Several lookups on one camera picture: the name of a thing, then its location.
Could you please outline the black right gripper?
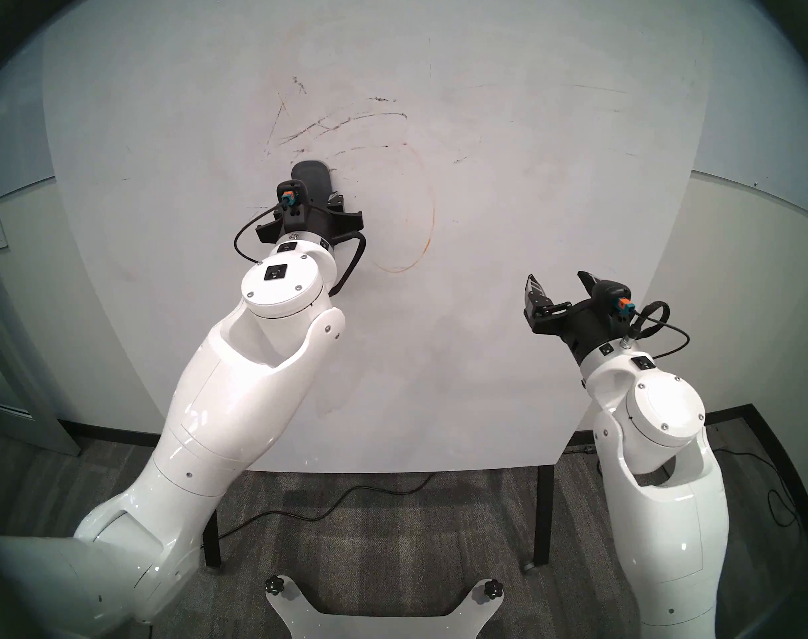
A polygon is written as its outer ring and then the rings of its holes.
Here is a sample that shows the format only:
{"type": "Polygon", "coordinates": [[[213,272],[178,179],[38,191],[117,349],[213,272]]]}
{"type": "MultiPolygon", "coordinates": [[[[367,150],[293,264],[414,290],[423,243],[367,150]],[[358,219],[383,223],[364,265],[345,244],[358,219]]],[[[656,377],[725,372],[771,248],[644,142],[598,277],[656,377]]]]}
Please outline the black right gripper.
{"type": "MultiPolygon", "coordinates": [[[[587,271],[578,271],[577,276],[591,300],[604,300],[603,280],[587,271]]],[[[578,365],[592,354],[602,358],[613,354],[614,342],[623,340],[630,324],[628,316],[592,301],[554,304],[533,275],[527,276],[523,315],[533,333],[561,339],[578,365]]]]}

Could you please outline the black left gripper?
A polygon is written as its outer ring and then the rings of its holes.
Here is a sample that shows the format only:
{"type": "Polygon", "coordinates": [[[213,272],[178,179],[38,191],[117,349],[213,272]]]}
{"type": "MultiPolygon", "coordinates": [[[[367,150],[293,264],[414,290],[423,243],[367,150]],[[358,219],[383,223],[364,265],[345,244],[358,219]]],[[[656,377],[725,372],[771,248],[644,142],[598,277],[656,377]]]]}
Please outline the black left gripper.
{"type": "Polygon", "coordinates": [[[347,233],[364,228],[361,211],[347,212],[344,197],[333,192],[324,205],[296,204],[280,206],[279,215],[271,222],[256,225],[256,237],[262,244],[276,244],[282,237],[310,233],[322,237],[328,244],[341,242],[347,233]]]}

